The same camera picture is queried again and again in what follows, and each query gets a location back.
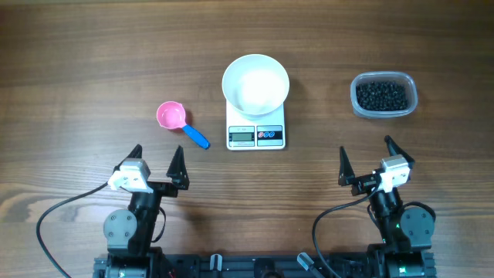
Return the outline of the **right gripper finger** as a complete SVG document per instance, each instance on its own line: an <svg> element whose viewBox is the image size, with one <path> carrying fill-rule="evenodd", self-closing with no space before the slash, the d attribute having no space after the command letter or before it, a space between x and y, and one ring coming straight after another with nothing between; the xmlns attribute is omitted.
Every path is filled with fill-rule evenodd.
<svg viewBox="0 0 494 278"><path fill-rule="evenodd" d="M340 170L338 184L340 186L348 186L354 183L355 174L351 167L350 160L347 156L345 148L340 146Z"/></svg>
<svg viewBox="0 0 494 278"><path fill-rule="evenodd" d="M410 156L406 151L398 146L398 144L391 138L391 136L386 135L384 137L384 142L387 145L388 152L390 156L401 155L404 157L406 162L408 163L408 167L412 169L415 164L415 160L412 156Z"/></svg>

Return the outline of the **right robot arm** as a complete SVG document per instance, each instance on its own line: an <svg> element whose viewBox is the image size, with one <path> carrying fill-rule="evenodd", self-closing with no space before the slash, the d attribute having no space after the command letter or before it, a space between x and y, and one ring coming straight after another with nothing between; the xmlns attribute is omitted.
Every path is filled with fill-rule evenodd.
<svg viewBox="0 0 494 278"><path fill-rule="evenodd" d="M410 181L415 160L390 136L384 138L389 156L368 175L357 176L343 147L340 148L338 184L350 186L353 196L369 202L367 213L376 225L382 242L370 244L362 259L362 270L345 273L362 277L435 277L431 238L435 231L435 211L421 203L404 203L398 188Z"/></svg>

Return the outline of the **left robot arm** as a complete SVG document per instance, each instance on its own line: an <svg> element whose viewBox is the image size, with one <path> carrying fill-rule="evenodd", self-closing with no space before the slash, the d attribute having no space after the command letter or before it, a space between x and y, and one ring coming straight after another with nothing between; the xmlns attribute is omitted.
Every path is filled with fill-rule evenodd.
<svg viewBox="0 0 494 278"><path fill-rule="evenodd" d="M190 181L184 162L183 147L177 147L166 176L170 181L151 181L151 170L142 158L143 148L136 147L115 168L108 180L113 190L122 188L131 193L126 209L110 213L103 224L108 255L96 259L94 277L175 277L174 267L162 248L151 244L161 238L153 237L157 217L165 212L163 197L176 198L187 190Z"/></svg>

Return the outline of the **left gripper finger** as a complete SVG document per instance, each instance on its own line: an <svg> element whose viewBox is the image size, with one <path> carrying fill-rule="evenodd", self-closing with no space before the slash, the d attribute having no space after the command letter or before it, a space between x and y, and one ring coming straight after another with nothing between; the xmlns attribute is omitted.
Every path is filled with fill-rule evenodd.
<svg viewBox="0 0 494 278"><path fill-rule="evenodd" d="M113 172L119 171L122 165L125 168L137 166L139 163L141 163L142 154L143 148L140 144L137 144L134 149L118 165L113 168Z"/></svg>
<svg viewBox="0 0 494 278"><path fill-rule="evenodd" d="M182 146L177 147L166 175L171 179L171 183L175 188L188 190L190 180L184 161L184 149Z"/></svg>

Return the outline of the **pink scoop blue handle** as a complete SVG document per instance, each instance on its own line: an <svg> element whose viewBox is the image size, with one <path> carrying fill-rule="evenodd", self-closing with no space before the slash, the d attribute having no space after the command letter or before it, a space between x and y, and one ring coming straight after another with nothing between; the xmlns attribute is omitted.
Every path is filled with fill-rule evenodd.
<svg viewBox="0 0 494 278"><path fill-rule="evenodd" d="M182 129L199 147L207 150L211 144L199 131L186 122L186 111L181 103L167 101L156 112L159 125L168 130Z"/></svg>

